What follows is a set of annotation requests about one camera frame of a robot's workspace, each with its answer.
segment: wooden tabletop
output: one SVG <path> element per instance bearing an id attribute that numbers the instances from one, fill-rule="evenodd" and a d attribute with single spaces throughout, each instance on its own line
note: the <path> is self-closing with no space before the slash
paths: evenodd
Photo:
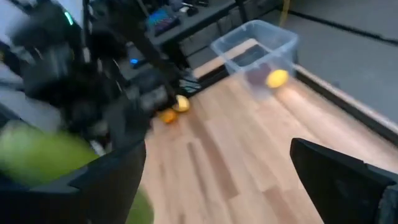
<path id="1" fill-rule="evenodd" d="M 198 68 L 206 73 L 216 58 Z M 380 122 L 388 119 L 334 89 Z M 166 125 L 154 120 L 142 179 L 155 224 L 322 223 L 289 157 L 300 137 L 398 172 L 398 150 L 300 81 L 255 100 L 237 77 L 191 98 L 192 108 Z"/>

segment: yellow fruit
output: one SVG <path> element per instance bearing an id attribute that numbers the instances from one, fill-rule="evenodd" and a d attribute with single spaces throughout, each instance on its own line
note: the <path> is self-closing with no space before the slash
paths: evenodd
<path id="1" fill-rule="evenodd" d="M 268 75 L 266 85 L 269 88 L 278 88 L 285 84 L 288 79 L 289 73 L 286 70 L 275 70 Z"/>
<path id="2" fill-rule="evenodd" d="M 159 118 L 166 124 L 175 121 L 177 117 L 177 113 L 172 109 L 166 109 L 159 113 Z"/>
<path id="3" fill-rule="evenodd" d="M 177 104 L 173 106 L 173 109 L 175 111 L 186 112 L 187 110 L 189 110 L 190 104 L 187 97 L 182 95 L 177 95 L 176 99 L 177 99 Z"/>

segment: electronic device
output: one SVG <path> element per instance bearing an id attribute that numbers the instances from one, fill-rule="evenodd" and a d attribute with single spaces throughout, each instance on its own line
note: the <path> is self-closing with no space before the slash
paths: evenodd
<path id="1" fill-rule="evenodd" d="M 156 37 L 180 25 L 180 23 L 177 15 L 170 15 L 165 9 L 155 11 L 147 19 L 147 26 L 154 31 Z"/>
<path id="2" fill-rule="evenodd" d="M 290 157 L 324 223 L 398 222 L 398 175 L 304 139 Z"/>

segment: green led light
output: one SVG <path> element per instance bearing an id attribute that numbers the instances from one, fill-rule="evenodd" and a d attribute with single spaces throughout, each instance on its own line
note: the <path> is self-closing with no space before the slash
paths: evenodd
<path id="1" fill-rule="evenodd" d="M 69 12 L 64 12 L 64 15 L 67 17 L 68 21 L 69 21 L 69 25 L 73 25 L 73 19 L 72 16 L 69 14 Z"/>

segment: light wood surface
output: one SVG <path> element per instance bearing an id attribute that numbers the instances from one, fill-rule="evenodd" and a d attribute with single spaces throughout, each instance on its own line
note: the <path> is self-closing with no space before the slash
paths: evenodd
<path id="1" fill-rule="evenodd" d="M 398 172 L 392 144 L 297 80 L 256 101 L 231 77 L 191 104 L 176 123 L 155 119 L 146 139 L 155 224 L 322 223 L 289 157 L 295 137 Z"/>

